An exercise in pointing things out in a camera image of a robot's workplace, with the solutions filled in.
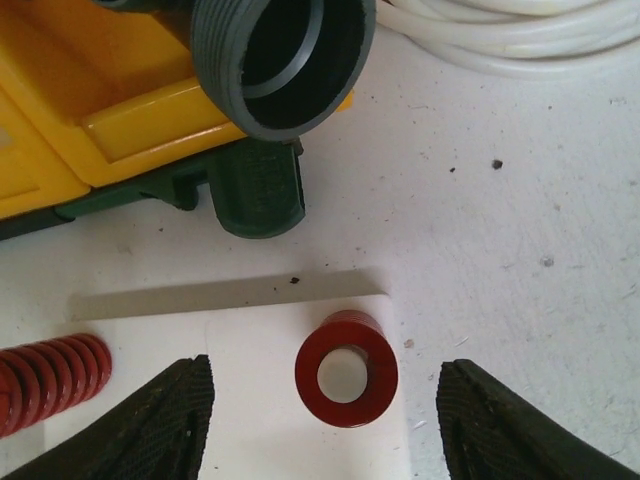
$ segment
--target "dark green plastic part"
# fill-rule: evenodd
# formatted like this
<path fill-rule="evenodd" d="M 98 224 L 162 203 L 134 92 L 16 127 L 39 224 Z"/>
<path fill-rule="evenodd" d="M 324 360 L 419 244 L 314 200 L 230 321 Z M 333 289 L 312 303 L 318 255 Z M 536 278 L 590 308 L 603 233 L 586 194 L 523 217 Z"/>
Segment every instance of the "dark green plastic part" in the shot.
<path fill-rule="evenodd" d="M 301 153 L 298 141 L 282 144 L 248 138 L 95 190 L 55 211 L 69 221 L 147 198 L 193 210 L 198 204 L 197 186 L 209 182 L 225 230 L 243 238 L 270 238 L 304 218 Z"/>
<path fill-rule="evenodd" d="M 61 217 L 53 208 L 43 208 L 17 217 L 0 220 L 0 240 L 55 227 L 71 220 Z"/>
<path fill-rule="evenodd" d="M 218 220 L 243 238 L 269 238 L 291 230 L 305 215 L 300 143 L 246 140 L 242 149 L 241 155 L 223 151 L 207 165 Z"/>

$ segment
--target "short red spring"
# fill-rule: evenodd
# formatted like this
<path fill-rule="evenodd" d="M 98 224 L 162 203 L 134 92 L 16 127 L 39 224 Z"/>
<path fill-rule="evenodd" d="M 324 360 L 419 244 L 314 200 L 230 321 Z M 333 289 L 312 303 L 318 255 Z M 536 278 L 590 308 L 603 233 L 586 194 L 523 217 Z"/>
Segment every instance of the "short red spring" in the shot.
<path fill-rule="evenodd" d="M 0 350 L 0 438 L 94 397 L 111 369 L 109 348 L 88 333 Z"/>

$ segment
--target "white hose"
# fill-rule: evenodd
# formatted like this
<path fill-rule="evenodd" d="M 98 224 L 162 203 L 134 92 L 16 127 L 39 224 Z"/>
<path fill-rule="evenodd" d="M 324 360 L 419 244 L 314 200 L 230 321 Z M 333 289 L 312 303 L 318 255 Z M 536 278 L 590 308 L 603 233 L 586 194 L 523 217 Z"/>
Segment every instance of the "white hose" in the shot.
<path fill-rule="evenodd" d="M 378 22 L 428 52 L 522 79 L 640 62 L 640 0 L 377 0 Z"/>

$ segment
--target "white floor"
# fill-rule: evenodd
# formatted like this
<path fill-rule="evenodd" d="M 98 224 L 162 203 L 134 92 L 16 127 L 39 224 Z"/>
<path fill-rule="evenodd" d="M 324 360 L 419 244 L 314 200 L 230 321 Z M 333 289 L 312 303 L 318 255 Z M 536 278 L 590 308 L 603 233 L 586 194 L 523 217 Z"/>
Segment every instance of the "white floor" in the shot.
<path fill-rule="evenodd" d="M 42 322 L 384 290 L 416 478 L 448 478 L 434 398 L 462 357 L 639 470 L 639 75 L 490 78 L 381 30 L 355 107 L 304 139 L 301 225 L 240 240 L 205 195 L 2 242 L 0 347 Z M 0 441 L 0 473 L 26 458 Z"/>

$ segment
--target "yellow machine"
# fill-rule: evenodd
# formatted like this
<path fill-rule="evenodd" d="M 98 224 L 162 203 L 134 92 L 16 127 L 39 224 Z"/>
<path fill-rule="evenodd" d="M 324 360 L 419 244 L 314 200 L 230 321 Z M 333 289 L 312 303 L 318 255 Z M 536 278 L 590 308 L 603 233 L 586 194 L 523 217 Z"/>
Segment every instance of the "yellow machine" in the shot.
<path fill-rule="evenodd" d="M 72 220 L 60 213 L 68 202 L 245 136 L 153 16 L 87 0 L 0 2 L 0 239 Z M 15 227 L 36 211 L 56 218 Z"/>

